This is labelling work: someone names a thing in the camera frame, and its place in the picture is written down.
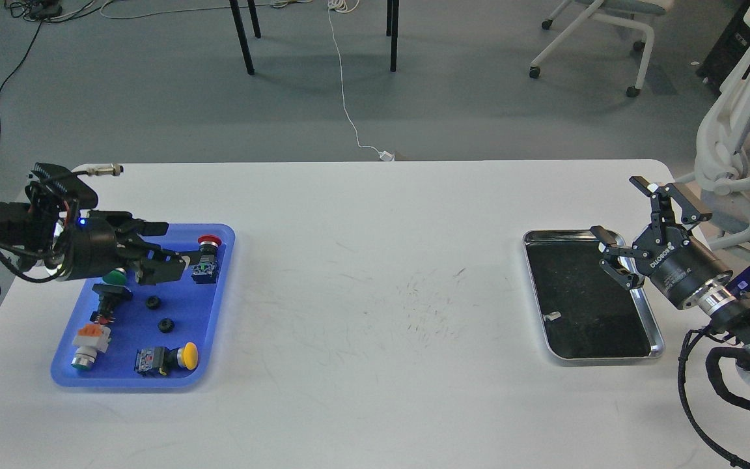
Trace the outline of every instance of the white cable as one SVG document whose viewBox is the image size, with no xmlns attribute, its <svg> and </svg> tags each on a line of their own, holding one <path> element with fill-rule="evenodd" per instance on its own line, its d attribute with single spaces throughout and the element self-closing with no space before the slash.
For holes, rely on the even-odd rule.
<svg viewBox="0 0 750 469">
<path fill-rule="evenodd" d="M 89 7 L 91 7 L 94 4 L 94 2 L 95 2 L 95 0 L 91 0 L 89 3 L 83 5 L 83 8 L 80 8 L 79 10 L 74 10 L 71 13 L 66 13 L 65 15 L 60 15 L 59 17 L 48 18 L 48 19 L 50 19 L 51 21 L 53 21 L 53 20 L 57 20 L 57 19 L 65 19 L 65 18 L 68 18 L 68 17 L 72 17 L 72 16 L 76 15 L 77 13 L 82 13 L 84 10 L 86 10 Z"/>
<path fill-rule="evenodd" d="M 357 0 L 355 2 L 355 6 L 352 8 L 349 8 L 348 5 L 346 5 L 346 0 L 328 0 L 328 9 L 334 10 L 338 13 L 351 13 L 355 11 L 355 8 L 361 3 L 361 0 Z"/>
<path fill-rule="evenodd" d="M 355 141 L 357 142 L 357 148 L 373 149 L 376 152 L 378 152 L 378 157 L 380 157 L 381 160 L 392 161 L 394 160 L 395 157 L 390 152 L 380 151 L 379 149 L 376 149 L 375 147 L 370 146 L 370 145 L 361 145 L 361 138 L 357 133 L 357 126 L 355 125 L 354 122 L 352 122 L 352 118 L 349 117 L 349 111 L 346 109 L 346 89 L 343 86 L 343 59 L 340 56 L 340 47 L 339 45 L 337 45 L 337 39 L 334 36 L 334 24 L 331 23 L 331 8 L 329 8 L 327 11 L 328 11 L 328 25 L 331 28 L 331 41 L 334 42 L 334 48 L 335 50 L 337 50 L 337 63 L 340 64 L 340 95 L 343 99 L 343 112 L 346 113 L 346 119 L 349 120 L 349 124 L 351 124 L 352 128 L 354 128 L 355 130 Z"/>
</svg>

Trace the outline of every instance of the chair leg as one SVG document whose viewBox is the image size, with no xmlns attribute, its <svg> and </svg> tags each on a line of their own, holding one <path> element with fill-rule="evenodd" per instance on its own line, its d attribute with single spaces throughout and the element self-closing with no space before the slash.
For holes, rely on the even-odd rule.
<svg viewBox="0 0 750 469">
<path fill-rule="evenodd" d="M 630 27 L 630 29 L 640 30 L 646 38 L 646 44 L 644 46 L 644 52 L 641 55 L 641 64 L 638 66 L 638 75 L 636 77 L 635 86 L 627 89 L 628 96 L 637 96 L 644 86 L 644 77 L 646 76 L 646 68 L 650 65 L 650 54 L 652 53 L 652 45 L 655 42 L 656 36 L 652 30 L 652 26 L 641 21 L 634 21 L 627 18 L 613 17 L 604 13 L 597 12 L 592 15 L 592 19 L 601 21 L 601 23 L 614 24 L 616 26 Z"/>
<path fill-rule="evenodd" d="M 259 31 L 259 18 L 257 18 L 257 4 L 255 0 L 247 0 L 247 11 L 251 13 L 253 36 L 255 36 L 257 39 L 262 38 L 262 32 Z"/>
<path fill-rule="evenodd" d="M 738 246 L 738 244 L 748 243 L 750 241 L 750 202 L 741 193 L 733 193 L 731 195 L 734 205 L 744 214 L 748 220 L 748 226 L 739 233 L 729 234 L 727 236 L 720 236 L 708 240 L 708 247 L 711 250 L 726 249 L 732 246 Z"/>
<path fill-rule="evenodd" d="M 393 0 L 393 39 L 390 44 L 389 71 L 395 72 L 398 68 L 398 0 Z"/>
<path fill-rule="evenodd" d="M 393 35 L 393 0 L 387 0 L 387 36 Z"/>
<path fill-rule="evenodd" d="M 540 63 L 545 60 L 548 55 L 554 50 L 556 50 L 557 46 L 560 45 L 563 40 L 568 38 L 569 35 L 571 35 L 575 29 L 578 29 L 580 27 L 581 23 L 586 21 L 587 18 L 591 17 L 593 13 L 595 13 L 596 10 L 601 8 L 601 5 L 604 3 L 604 0 L 594 0 L 591 5 L 589 5 L 583 12 L 577 16 L 577 18 L 572 21 L 571 24 L 566 27 L 566 29 L 563 29 L 562 32 L 560 32 L 559 35 L 557 35 L 557 38 L 554 38 L 553 41 L 551 41 L 551 44 L 548 44 L 544 50 L 541 51 L 541 53 L 534 57 L 534 60 L 531 62 L 531 68 L 538 68 Z"/>
<path fill-rule="evenodd" d="M 563 0 L 562 3 L 560 3 L 559 5 L 557 5 L 557 8 L 555 8 L 554 11 L 551 12 L 551 14 L 548 15 L 548 18 L 546 18 L 546 19 L 550 19 L 550 20 L 557 19 L 557 17 L 560 16 L 560 13 L 562 13 L 563 10 L 565 10 L 566 7 L 568 7 L 569 3 L 571 3 L 571 2 L 572 2 L 572 0 Z"/>
<path fill-rule="evenodd" d="M 239 3 L 237 0 L 230 0 L 230 10 L 233 13 L 233 23 L 236 24 L 236 33 L 239 36 L 239 45 L 242 47 L 242 59 L 245 59 L 245 68 L 247 74 L 253 75 L 253 60 L 251 51 L 247 48 L 247 37 L 245 36 L 245 25 L 242 24 L 242 13 L 239 12 Z"/>
</svg>

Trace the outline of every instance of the black robotic arm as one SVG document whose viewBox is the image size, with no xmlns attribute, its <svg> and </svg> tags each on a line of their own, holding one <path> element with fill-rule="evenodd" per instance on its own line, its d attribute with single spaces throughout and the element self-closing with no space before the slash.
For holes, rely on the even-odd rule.
<svg viewBox="0 0 750 469">
<path fill-rule="evenodd" d="M 135 219 L 129 212 L 93 210 L 98 195 L 78 178 L 120 175 L 122 170 L 113 164 L 72 173 L 63 166 L 37 163 L 25 187 L 29 202 L 0 202 L 3 265 L 33 282 L 100 277 L 116 268 L 134 272 L 142 285 L 180 279 L 199 261 L 198 251 L 175 252 L 142 239 L 166 234 L 168 223 Z M 81 210 L 88 210 L 87 215 L 81 217 Z M 47 267 L 50 276 L 25 276 L 37 264 Z"/>
</svg>

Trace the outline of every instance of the black rubber grommet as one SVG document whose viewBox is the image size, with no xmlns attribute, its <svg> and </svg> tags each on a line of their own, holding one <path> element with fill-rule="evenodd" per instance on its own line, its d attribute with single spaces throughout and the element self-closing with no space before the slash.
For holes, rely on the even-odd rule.
<svg viewBox="0 0 750 469">
<path fill-rule="evenodd" d="M 170 318 L 164 318 L 163 320 L 158 321 L 158 330 L 160 330 L 160 332 L 168 334 L 169 332 L 172 332 L 173 329 L 175 329 L 175 323 Z"/>
</svg>

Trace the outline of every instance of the metal tray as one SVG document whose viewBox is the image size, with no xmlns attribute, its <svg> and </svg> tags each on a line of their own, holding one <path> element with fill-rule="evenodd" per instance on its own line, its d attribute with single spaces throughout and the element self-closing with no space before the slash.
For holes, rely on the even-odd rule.
<svg viewBox="0 0 750 469">
<path fill-rule="evenodd" d="M 523 246 L 542 331 L 554 356 L 577 364 L 661 356 L 664 340 L 644 290 L 626 291 L 601 270 L 598 240 L 588 229 L 529 231 Z"/>
</svg>

